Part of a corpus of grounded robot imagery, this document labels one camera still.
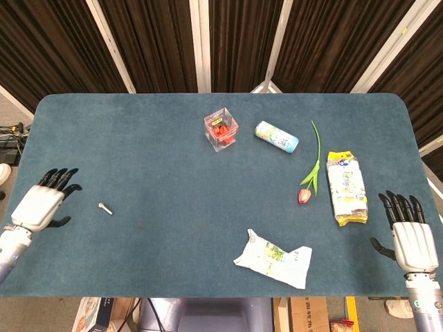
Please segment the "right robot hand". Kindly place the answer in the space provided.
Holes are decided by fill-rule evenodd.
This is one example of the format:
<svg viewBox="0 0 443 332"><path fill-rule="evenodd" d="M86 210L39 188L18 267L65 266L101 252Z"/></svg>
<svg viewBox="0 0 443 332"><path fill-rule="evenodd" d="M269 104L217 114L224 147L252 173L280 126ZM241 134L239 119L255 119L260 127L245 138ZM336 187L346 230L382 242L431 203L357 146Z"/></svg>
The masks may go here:
<svg viewBox="0 0 443 332"><path fill-rule="evenodd" d="M436 271L439 266L437 249L422 204L413 195L406 198L389 190L379 193L378 197L386 211L394 248L386 248L374 237L370 239L372 247L395 261L405 273Z"/></svg>

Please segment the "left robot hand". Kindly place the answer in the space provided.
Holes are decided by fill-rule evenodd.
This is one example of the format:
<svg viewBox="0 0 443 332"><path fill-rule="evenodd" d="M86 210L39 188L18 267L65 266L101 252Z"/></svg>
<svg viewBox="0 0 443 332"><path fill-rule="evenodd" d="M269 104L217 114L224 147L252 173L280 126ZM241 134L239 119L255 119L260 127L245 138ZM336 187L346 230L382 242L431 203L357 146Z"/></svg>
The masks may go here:
<svg viewBox="0 0 443 332"><path fill-rule="evenodd" d="M61 228L70 220L65 216L60 220L54 219L61 204L74 191L81 191L79 184L70 184L72 176L78 168L53 168L43 175L39 182L32 186L19 202L11 215L12 224L30 232L41 232L46 228Z"/></svg>

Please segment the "purple robot base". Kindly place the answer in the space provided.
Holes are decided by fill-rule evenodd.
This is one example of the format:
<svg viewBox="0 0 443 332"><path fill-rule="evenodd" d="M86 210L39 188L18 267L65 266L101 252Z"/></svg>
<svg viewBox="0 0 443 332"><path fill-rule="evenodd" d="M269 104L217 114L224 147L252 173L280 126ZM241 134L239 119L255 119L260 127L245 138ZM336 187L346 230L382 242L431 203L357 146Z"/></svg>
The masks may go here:
<svg viewBox="0 0 443 332"><path fill-rule="evenodd" d="M269 297L145 298L138 332L274 332Z"/></svg>

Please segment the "black power strip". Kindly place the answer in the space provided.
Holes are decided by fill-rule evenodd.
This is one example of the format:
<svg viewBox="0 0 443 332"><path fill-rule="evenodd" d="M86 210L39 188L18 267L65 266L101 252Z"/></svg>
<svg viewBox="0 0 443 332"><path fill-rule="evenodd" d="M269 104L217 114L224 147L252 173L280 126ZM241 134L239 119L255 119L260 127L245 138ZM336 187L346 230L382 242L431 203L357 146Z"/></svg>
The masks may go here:
<svg viewBox="0 0 443 332"><path fill-rule="evenodd" d="M17 137L2 134L0 135L0 164L18 166L21 160L22 146Z"/></svg>

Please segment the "beige shoe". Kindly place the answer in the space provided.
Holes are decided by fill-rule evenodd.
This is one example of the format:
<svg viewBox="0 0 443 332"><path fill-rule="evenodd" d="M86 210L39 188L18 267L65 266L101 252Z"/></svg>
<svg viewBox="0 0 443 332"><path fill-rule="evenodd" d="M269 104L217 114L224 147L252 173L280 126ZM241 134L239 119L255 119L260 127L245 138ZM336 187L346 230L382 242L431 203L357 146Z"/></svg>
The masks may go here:
<svg viewBox="0 0 443 332"><path fill-rule="evenodd" d="M388 299L384 302L387 313L399 319L413 318L413 311L407 299Z"/></svg>

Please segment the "yellow white snack package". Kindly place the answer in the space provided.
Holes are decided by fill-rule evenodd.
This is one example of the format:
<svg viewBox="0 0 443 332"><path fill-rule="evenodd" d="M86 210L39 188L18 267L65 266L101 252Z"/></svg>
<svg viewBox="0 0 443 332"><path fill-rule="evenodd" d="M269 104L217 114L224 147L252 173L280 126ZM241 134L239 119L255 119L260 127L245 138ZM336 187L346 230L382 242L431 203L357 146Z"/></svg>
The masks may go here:
<svg viewBox="0 0 443 332"><path fill-rule="evenodd" d="M368 198L359 161L354 154L351 151L330 151L327 156L327 177L338 225L366 223Z"/></svg>

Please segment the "printed white cardboard box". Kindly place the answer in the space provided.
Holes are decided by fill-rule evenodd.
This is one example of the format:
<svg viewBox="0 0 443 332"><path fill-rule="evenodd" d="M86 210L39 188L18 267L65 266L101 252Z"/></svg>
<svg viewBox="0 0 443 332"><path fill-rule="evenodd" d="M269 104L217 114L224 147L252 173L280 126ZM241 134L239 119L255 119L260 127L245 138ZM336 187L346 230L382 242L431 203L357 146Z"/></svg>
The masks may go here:
<svg viewBox="0 0 443 332"><path fill-rule="evenodd" d="M109 332L114 299L83 297L71 332Z"/></svg>

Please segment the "artificial pink tulip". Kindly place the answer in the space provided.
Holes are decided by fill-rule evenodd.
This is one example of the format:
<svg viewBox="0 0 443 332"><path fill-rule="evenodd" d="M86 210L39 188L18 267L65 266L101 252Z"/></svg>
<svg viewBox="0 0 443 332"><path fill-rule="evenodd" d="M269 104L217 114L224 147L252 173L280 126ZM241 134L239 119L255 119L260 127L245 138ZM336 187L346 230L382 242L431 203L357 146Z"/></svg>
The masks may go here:
<svg viewBox="0 0 443 332"><path fill-rule="evenodd" d="M318 192L318 173L320 169L321 141L318 129L313 120L311 121L311 125L316 135L317 142L316 162L314 163L314 166L312 167L308 175L306 175L306 177L300 182L300 186L302 186L298 193L298 202L300 204L306 204L310 200L312 194L316 196Z"/></svg>

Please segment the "brown cardboard box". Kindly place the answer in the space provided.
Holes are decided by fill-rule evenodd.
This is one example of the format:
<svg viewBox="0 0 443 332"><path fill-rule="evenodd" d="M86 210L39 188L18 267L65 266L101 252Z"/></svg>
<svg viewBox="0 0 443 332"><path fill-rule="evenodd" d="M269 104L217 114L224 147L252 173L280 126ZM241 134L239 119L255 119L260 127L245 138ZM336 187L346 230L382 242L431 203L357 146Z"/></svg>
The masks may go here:
<svg viewBox="0 0 443 332"><path fill-rule="evenodd" d="M330 332L325 297L274 297L274 332Z"/></svg>

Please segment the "blue table cloth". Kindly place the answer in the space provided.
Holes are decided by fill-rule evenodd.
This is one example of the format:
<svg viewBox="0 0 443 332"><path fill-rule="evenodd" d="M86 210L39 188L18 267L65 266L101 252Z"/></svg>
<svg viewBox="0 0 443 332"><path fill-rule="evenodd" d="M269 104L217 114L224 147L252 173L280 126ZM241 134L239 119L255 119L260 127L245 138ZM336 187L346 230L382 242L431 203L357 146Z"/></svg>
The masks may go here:
<svg viewBox="0 0 443 332"><path fill-rule="evenodd" d="M216 152L204 118L227 107L237 141ZM316 162L318 192L298 202ZM292 154L258 138L261 122L299 139ZM330 151L358 159L366 223L339 226ZM78 168L62 228L37 233L0 297L252 297L301 291L236 266L248 229L290 252L312 249L306 295L405 295L378 194L415 196L432 228L443 285L443 223L410 123L395 94L58 94L37 106L7 211L52 168ZM103 202L114 214L98 207Z"/></svg>

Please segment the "crumpled white paper wrapper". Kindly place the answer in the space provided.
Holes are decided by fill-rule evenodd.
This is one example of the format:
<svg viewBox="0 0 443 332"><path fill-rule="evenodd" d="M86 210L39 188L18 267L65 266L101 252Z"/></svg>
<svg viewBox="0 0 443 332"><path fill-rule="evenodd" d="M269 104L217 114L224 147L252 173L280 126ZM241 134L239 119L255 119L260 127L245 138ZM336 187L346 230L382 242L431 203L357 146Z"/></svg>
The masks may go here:
<svg viewBox="0 0 443 332"><path fill-rule="evenodd" d="M233 260L236 266L248 268L297 289L305 289L312 249L301 246L285 252L277 245L248 229L248 241L242 254Z"/></svg>

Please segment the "light blue drink can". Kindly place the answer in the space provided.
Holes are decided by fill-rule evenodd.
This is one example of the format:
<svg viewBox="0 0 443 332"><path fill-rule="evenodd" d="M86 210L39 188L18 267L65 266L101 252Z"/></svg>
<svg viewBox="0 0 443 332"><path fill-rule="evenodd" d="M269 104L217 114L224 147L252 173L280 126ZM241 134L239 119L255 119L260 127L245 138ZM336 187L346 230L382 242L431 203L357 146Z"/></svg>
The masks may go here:
<svg viewBox="0 0 443 332"><path fill-rule="evenodd" d="M292 154L299 143L297 137L265 121L261 121L256 126L255 135L288 154Z"/></svg>

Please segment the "clear box with red caps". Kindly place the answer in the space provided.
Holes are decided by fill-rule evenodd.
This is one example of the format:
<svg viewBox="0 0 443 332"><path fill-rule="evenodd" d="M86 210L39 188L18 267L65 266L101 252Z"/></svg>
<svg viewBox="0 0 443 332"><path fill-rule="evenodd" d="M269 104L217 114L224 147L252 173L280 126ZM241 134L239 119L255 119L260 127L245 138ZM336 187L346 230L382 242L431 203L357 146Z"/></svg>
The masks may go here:
<svg viewBox="0 0 443 332"><path fill-rule="evenodd" d="M223 107L204 118L205 136L216 152L237 141L239 125L227 107Z"/></svg>

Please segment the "folding screen panels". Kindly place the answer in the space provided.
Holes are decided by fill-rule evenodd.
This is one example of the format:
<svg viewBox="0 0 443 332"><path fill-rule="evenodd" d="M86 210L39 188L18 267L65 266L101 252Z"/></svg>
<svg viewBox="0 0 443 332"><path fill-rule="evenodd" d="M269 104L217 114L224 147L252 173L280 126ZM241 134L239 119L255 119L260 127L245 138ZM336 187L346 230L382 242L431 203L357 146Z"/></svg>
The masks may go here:
<svg viewBox="0 0 443 332"><path fill-rule="evenodd" d="M293 0L271 81L285 93L349 93L416 4ZM0 0L0 86L29 111L54 93L125 93L98 4L138 93L197 91L190 0ZM208 0L211 88L265 80L284 0ZM408 107L419 147L443 138L443 0L369 87Z"/></svg>

